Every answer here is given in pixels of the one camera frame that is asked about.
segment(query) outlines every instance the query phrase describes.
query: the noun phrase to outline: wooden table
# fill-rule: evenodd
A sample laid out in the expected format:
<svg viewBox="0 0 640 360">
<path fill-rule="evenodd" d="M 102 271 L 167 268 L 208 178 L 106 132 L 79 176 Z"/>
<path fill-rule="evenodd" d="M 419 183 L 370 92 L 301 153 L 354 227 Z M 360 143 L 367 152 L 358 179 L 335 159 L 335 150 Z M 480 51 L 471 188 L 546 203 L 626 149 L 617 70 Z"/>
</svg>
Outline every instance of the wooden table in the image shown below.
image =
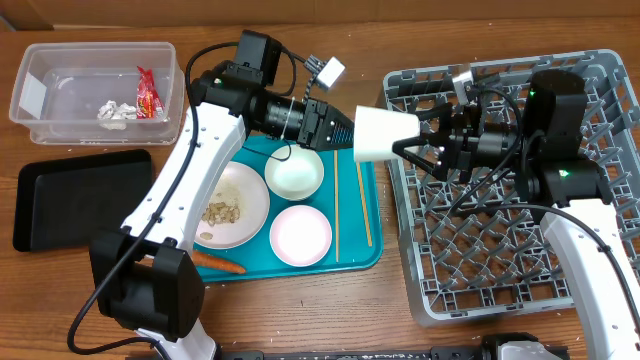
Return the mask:
<svg viewBox="0 0 640 360">
<path fill-rule="evenodd" d="M 330 26 L 252 26 L 306 56 L 332 55 L 347 65 L 337 88 L 324 97 L 349 116 L 357 104 L 374 105 L 382 79 L 392 70 L 610 48 L 624 60 L 632 83 L 640 84 L 640 18 L 439 21 Z M 0 34 L 0 358 L 70 359 L 69 324 L 93 290 L 86 248 L 41 254 L 16 252 L 11 245 L 18 172 L 27 163 L 119 151 L 117 147 L 40 146 L 28 129 L 7 114 L 18 65 L 25 48 L 38 42 L 169 41 L 183 67 L 197 50 L 237 41 L 242 27 L 116 29 Z M 200 74 L 232 50 L 198 61 Z M 291 79 L 281 61 L 279 89 Z M 296 94 L 301 96 L 306 78 Z M 171 147 L 150 147 L 156 171 Z M 498 332 L 525 331 L 544 344 L 568 345 L 572 359 L 586 358 L 574 310 L 502 317 L 425 329 L 409 313 L 397 245 L 398 225 L 389 175 L 378 165 L 384 254 L 373 268 L 328 274 L 211 285 L 201 319 L 225 350 L 265 352 L 428 349 L 434 345 L 478 344 Z M 77 336 L 81 346 L 97 346 L 132 333 L 113 319 L 89 313 Z M 119 359 L 148 351 L 131 346 L 97 355 Z"/>
</svg>

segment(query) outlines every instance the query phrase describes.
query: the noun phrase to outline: white plate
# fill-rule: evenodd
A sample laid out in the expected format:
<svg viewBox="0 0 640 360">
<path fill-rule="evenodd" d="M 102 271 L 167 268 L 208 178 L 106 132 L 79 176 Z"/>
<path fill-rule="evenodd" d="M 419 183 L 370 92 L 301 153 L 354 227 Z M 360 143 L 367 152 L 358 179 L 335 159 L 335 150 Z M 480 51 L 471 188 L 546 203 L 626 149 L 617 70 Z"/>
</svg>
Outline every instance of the white plate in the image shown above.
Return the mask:
<svg viewBox="0 0 640 360">
<path fill-rule="evenodd" d="M 271 224 L 269 240 L 276 256 L 287 265 L 311 266 L 331 247 L 331 224 L 319 210 L 296 205 L 282 211 Z"/>
<path fill-rule="evenodd" d="M 289 147 L 283 146 L 271 156 L 283 159 L 289 155 Z M 264 178 L 274 194 L 289 201 L 304 200 L 322 184 L 324 165 L 313 150 L 291 146 L 291 156 L 286 161 L 267 160 Z"/>
<path fill-rule="evenodd" d="M 260 231 L 269 215 L 269 190 L 262 177 L 247 165 L 230 162 L 224 169 L 210 202 L 225 197 L 237 198 L 240 218 L 233 224 L 214 226 L 200 220 L 196 243 L 206 248 L 222 250 L 244 244 Z M 211 240 L 202 238 L 202 233 L 211 234 Z"/>
</svg>

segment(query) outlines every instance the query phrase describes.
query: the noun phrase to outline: wooden chopstick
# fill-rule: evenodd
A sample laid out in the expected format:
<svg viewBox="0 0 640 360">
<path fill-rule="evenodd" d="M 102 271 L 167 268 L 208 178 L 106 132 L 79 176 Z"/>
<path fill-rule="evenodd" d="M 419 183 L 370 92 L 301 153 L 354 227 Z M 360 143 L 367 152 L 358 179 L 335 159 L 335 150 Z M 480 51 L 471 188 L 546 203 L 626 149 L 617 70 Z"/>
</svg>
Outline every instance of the wooden chopstick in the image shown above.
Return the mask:
<svg viewBox="0 0 640 360">
<path fill-rule="evenodd" d="M 356 170 L 358 171 L 358 184 L 360 185 L 360 199 L 362 199 L 362 211 L 364 213 L 364 228 L 367 230 L 367 242 L 369 247 L 373 246 L 371 242 L 371 230 L 369 229 L 369 211 L 367 210 L 367 199 L 364 196 L 364 186 L 362 185 L 362 170 L 360 169 L 360 163 L 356 163 Z"/>
<path fill-rule="evenodd" d="M 340 262 L 340 215 L 338 202 L 338 150 L 333 151 L 333 173 L 336 182 L 336 262 Z"/>
</svg>

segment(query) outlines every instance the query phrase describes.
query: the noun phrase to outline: white cup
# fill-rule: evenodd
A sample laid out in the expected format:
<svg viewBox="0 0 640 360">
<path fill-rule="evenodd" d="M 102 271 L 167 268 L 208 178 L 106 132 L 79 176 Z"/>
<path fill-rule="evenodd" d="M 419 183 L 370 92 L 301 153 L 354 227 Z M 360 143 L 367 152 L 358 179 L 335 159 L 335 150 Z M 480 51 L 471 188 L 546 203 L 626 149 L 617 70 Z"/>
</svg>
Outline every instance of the white cup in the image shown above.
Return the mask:
<svg viewBox="0 0 640 360">
<path fill-rule="evenodd" d="M 420 135 L 420 120 L 413 114 L 358 106 L 353 134 L 355 162 L 399 159 L 393 143 Z"/>
</svg>

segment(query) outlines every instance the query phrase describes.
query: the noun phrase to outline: black tray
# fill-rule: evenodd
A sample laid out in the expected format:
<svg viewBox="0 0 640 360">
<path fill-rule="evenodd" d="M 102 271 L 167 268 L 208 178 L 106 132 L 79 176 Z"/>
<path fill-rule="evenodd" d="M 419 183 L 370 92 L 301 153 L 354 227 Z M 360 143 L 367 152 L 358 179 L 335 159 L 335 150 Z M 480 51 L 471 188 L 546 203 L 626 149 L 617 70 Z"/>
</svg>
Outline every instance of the black tray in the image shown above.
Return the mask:
<svg viewBox="0 0 640 360">
<path fill-rule="evenodd" d="M 151 188 L 152 177 L 145 150 L 26 165 L 18 176 L 13 247 L 85 245 L 99 228 L 119 229 Z"/>
</svg>

